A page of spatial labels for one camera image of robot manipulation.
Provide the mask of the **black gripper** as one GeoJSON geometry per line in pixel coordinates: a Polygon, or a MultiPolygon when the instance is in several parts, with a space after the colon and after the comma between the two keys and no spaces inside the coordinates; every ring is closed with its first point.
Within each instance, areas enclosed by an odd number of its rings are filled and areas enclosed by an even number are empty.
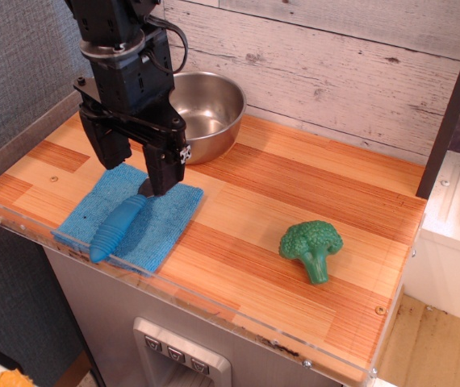
{"type": "Polygon", "coordinates": [[[172,107],[174,71],[168,52],[142,52],[119,63],[92,64],[79,77],[80,119],[98,160],[114,169],[132,155],[129,141],[143,146],[148,176],[145,197],[166,195],[183,180],[188,145],[186,123],[172,107]]]}

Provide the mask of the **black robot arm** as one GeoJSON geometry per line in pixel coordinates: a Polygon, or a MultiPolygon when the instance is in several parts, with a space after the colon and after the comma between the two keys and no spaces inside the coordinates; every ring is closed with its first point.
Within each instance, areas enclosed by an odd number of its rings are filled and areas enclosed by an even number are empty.
{"type": "Polygon", "coordinates": [[[163,196],[182,181],[190,146],[186,122],[172,107],[174,69],[169,31],[183,31],[152,14],[156,1],[69,1],[81,32],[80,50],[92,77],[79,77],[80,118],[106,169],[132,154],[130,141],[143,147],[148,178],[139,192],[163,196]]]}

